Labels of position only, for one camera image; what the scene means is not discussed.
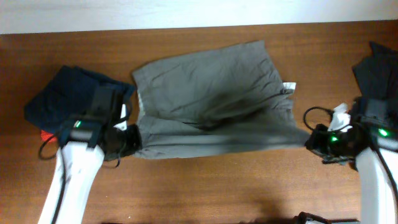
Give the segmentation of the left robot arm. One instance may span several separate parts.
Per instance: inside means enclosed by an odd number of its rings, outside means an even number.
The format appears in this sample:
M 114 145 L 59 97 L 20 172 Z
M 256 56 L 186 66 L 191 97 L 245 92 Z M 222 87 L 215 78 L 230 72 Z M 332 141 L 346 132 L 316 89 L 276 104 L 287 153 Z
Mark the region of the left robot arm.
M 81 223 L 91 186 L 105 161 L 141 150 L 138 127 L 128 125 L 129 107 L 116 89 L 99 87 L 90 107 L 55 133 L 56 165 L 39 223 Z

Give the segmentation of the grey shorts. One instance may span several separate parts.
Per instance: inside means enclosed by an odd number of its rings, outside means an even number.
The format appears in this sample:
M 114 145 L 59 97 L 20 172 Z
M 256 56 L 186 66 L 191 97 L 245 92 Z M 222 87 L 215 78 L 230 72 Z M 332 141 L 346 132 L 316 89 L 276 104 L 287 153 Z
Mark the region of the grey shorts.
M 308 139 L 261 40 L 165 58 L 135 70 L 142 159 L 301 147 Z

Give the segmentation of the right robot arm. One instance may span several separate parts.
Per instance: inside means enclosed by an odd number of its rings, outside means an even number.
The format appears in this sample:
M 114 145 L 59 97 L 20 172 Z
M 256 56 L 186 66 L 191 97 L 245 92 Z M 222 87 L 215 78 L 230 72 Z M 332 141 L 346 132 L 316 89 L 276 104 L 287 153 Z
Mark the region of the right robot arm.
M 323 164 L 351 164 L 361 183 L 360 223 L 397 223 L 397 129 L 386 101 L 358 97 L 326 112 L 305 147 Z

